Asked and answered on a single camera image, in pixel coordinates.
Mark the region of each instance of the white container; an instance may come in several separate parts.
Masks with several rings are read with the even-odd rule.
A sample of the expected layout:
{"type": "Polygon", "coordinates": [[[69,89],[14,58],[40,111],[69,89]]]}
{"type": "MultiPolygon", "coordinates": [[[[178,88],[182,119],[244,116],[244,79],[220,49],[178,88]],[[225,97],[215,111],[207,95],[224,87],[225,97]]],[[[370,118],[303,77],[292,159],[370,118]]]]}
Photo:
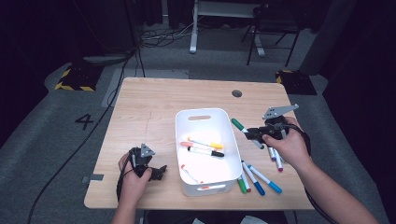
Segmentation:
{"type": "Polygon", "coordinates": [[[233,128],[227,113],[220,108],[183,110],[176,115],[177,161],[183,192],[202,196],[229,191],[242,174],[242,164],[233,128]],[[188,137],[224,145],[214,157],[188,151],[180,143],[188,137]]]}

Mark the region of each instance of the white desk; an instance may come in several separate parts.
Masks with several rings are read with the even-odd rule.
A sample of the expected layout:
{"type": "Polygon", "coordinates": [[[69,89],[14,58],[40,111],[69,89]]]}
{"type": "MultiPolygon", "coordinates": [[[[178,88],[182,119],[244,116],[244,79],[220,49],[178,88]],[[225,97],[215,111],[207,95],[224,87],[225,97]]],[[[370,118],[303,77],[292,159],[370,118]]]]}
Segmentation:
{"type": "MultiPolygon", "coordinates": [[[[253,18],[253,8],[259,6],[260,5],[257,4],[206,2],[206,1],[195,0],[190,53],[196,53],[197,51],[199,15],[253,18]]],[[[262,43],[258,36],[256,36],[255,38],[255,43],[256,46],[262,46],[262,43]]],[[[262,47],[258,47],[257,51],[261,57],[265,56],[264,49],[262,47]]]]}

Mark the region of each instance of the chair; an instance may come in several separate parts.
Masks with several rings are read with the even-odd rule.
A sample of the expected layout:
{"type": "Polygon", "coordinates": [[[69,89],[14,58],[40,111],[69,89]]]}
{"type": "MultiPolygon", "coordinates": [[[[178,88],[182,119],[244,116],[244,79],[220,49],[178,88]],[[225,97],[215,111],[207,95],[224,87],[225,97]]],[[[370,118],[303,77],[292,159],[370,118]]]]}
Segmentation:
{"type": "Polygon", "coordinates": [[[294,35],[294,40],[290,48],[265,46],[267,49],[289,49],[290,53],[285,64],[287,67],[301,30],[302,27],[297,22],[296,16],[293,14],[292,7],[287,3],[277,1],[277,3],[267,3],[262,4],[260,7],[255,7],[253,9],[253,21],[247,28],[247,31],[241,40],[241,42],[243,42],[248,33],[252,33],[247,65],[250,63],[251,51],[253,50],[256,35],[280,35],[280,38],[275,42],[275,45],[277,45],[283,37],[292,34],[294,35]],[[253,32],[250,32],[252,26],[254,26],[254,30],[253,32]]]}

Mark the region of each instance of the marker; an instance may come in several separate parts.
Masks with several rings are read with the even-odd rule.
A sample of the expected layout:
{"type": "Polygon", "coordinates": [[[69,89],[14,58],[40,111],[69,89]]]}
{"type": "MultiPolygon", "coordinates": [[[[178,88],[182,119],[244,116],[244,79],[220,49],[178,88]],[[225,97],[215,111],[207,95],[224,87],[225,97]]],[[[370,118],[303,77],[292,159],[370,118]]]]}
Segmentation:
{"type": "Polygon", "coordinates": [[[280,187],[278,187],[274,182],[272,182],[271,180],[269,180],[267,177],[265,177],[265,175],[263,175],[262,173],[260,173],[258,170],[256,170],[256,168],[254,168],[252,165],[249,165],[248,168],[255,174],[257,175],[259,178],[261,178],[265,183],[267,183],[268,186],[271,187],[271,189],[273,189],[276,193],[282,193],[282,189],[280,187]]]}
{"type": "Polygon", "coordinates": [[[260,195],[264,196],[265,195],[264,189],[262,189],[262,186],[260,185],[259,181],[257,181],[256,178],[254,178],[253,173],[251,173],[251,171],[248,169],[248,167],[244,161],[242,161],[242,166],[244,167],[245,171],[247,172],[247,175],[250,177],[251,182],[253,182],[254,186],[259,191],[260,195]]]}
{"type": "Polygon", "coordinates": [[[276,149],[274,149],[274,153],[275,153],[275,157],[276,157],[276,166],[277,166],[277,170],[279,172],[283,171],[283,166],[282,166],[282,161],[280,160],[280,156],[279,153],[277,152],[276,149]]]}
{"type": "Polygon", "coordinates": [[[244,180],[244,184],[245,184],[245,188],[247,188],[247,192],[251,192],[251,188],[250,188],[250,185],[247,180],[247,176],[245,175],[244,171],[242,171],[241,176],[242,176],[242,179],[244,180]]]}
{"type": "Polygon", "coordinates": [[[276,156],[273,147],[268,147],[268,151],[270,152],[271,161],[276,161],[276,156]]]}
{"type": "MultiPolygon", "coordinates": [[[[238,122],[238,120],[236,119],[231,119],[231,123],[233,123],[233,125],[235,125],[235,127],[237,129],[239,129],[239,131],[242,131],[242,133],[248,133],[248,130],[241,124],[238,122]]],[[[257,140],[251,140],[254,145],[256,145],[259,149],[264,149],[264,146],[257,140]]]]}
{"type": "Polygon", "coordinates": [[[238,184],[239,184],[239,188],[241,188],[242,193],[246,194],[248,191],[247,191],[247,187],[245,186],[245,182],[242,179],[242,175],[238,177],[238,184]]]}
{"type": "Polygon", "coordinates": [[[223,149],[223,144],[220,144],[220,143],[205,142],[205,141],[198,140],[198,139],[192,139],[191,137],[188,137],[187,139],[190,142],[201,144],[201,145],[204,145],[204,146],[207,146],[207,147],[213,147],[215,149],[223,149]]]}
{"type": "Polygon", "coordinates": [[[205,155],[209,155],[209,156],[214,156],[214,157],[224,157],[224,153],[221,152],[217,152],[217,151],[210,151],[210,150],[206,150],[206,149],[201,149],[198,147],[187,147],[188,151],[191,152],[196,152],[196,153],[201,153],[201,154],[205,154],[205,155]]]}
{"type": "Polygon", "coordinates": [[[213,147],[207,147],[207,146],[204,146],[204,145],[201,145],[201,144],[196,144],[196,143],[193,143],[193,142],[181,142],[180,144],[183,147],[197,147],[197,148],[200,148],[200,149],[206,149],[206,150],[210,150],[210,151],[215,150],[215,148],[213,148],[213,147]]]}
{"type": "Polygon", "coordinates": [[[185,166],[186,166],[185,164],[182,164],[182,165],[180,166],[180,168],[181,168],[191,179],[193,179],[193,180],[195,181],[195,183],[197,183],[197,184],[203,184],[203,183],[204,183],[204,181],[199,182],[197,179],[195,179],[194,177],[192,177],[192,175],[189,173],[189,171],[186,170],[186,169],[184,169],[185,166]]]}

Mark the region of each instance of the wooden tabletop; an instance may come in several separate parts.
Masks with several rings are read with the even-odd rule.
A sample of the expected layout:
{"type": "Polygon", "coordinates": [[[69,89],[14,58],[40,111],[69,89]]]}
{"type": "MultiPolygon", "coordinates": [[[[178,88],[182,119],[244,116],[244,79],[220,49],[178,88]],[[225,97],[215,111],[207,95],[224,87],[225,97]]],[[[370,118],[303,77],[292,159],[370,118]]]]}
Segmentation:
{"type": "MultiPolygon", "coordinates": [[[[116,208],[116,186],[120,157],[142,143],[156,152],[149,166],[167,165],[162,180],[151,180],[138,208],[194,210],[296,210],[313,209],[295,170],[283,164],[279,172],[270,160],[267,148],[258,149],[233,126],[241,159],[252,164],[277,183],[281,194],[261,181],[266,194],[261,196],[250,182],[252,191],[243,194],[237,184],[225,193],[198,197],[182,192],[177,164],[175,117],[177,112],[197,108],[221,108],[246,128],[264,125],[262,115],[269,107],[290,105],[284,87],[277,83],[190,80],[127,77],[109,122],[106,136],[93,173],[104,175],[91,181],[85,205],[90,208],[116,208]],[[240,91],[242,96],[233,96],[240,91]]],[[[285,116],[295,117],[293,112],[285,116]]]]}

